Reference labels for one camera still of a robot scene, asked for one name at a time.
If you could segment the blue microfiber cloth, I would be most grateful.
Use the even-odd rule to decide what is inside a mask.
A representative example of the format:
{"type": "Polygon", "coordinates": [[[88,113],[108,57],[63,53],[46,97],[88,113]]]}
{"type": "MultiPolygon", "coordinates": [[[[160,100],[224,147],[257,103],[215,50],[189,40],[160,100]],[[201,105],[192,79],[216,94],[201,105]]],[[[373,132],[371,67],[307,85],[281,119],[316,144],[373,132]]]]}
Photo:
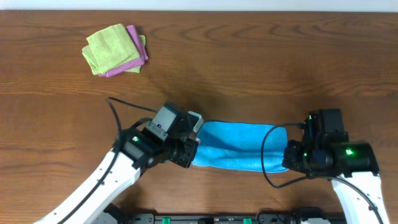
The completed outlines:
{"type": "Polygon", "coordinates": [[[287,131],[269,124],[208,121],[197,134],[194,166],[268,173],[287,171],[282,166],[287,131]]]}

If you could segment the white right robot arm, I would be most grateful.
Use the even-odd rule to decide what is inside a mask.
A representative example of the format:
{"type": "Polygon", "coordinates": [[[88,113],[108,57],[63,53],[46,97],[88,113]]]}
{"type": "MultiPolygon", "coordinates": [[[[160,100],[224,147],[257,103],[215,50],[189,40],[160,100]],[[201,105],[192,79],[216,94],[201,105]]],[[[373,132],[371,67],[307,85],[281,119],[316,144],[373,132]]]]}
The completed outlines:
{"type": "Polygon", "coordinates": [[[347,223],[389,223],[379,166],[368,142],[350,141],[347,132],[305,134],[290,140],[282,165],[308,179],[328,179],[347,223]]]}

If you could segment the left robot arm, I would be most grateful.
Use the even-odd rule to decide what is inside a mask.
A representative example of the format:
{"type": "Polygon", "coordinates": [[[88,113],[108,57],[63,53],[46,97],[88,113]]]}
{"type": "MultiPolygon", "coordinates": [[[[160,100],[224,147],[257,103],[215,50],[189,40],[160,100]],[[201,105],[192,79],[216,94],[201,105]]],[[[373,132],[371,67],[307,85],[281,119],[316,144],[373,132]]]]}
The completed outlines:
{"type": "Polygon", "coordinates": [[[39,223],[93,223],[147,169],[167,161],[190,167],[198,147],[190,135],[202,124],[198,113],[162,108],[155,118],[142,118],[123,129],[95,171],[39,223]]]}

